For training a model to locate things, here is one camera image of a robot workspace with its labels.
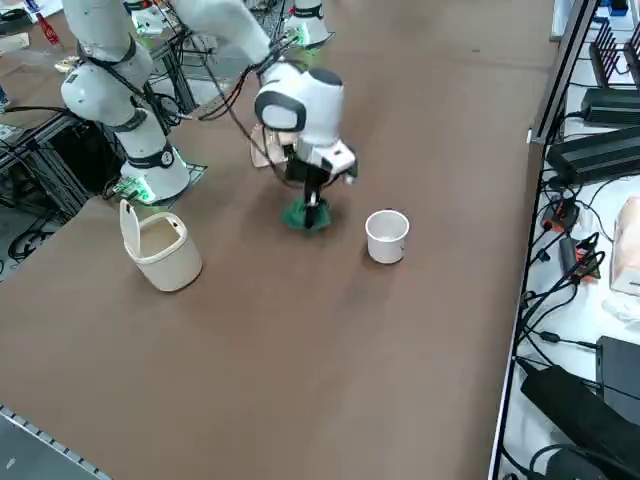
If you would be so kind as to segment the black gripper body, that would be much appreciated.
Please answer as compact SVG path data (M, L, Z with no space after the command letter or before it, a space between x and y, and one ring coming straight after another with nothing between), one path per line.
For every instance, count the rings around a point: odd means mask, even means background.
M284 167L284 182L292 188L318 190L334 181L333 165L324 157L320 163L306 163L296 155L287 157Z

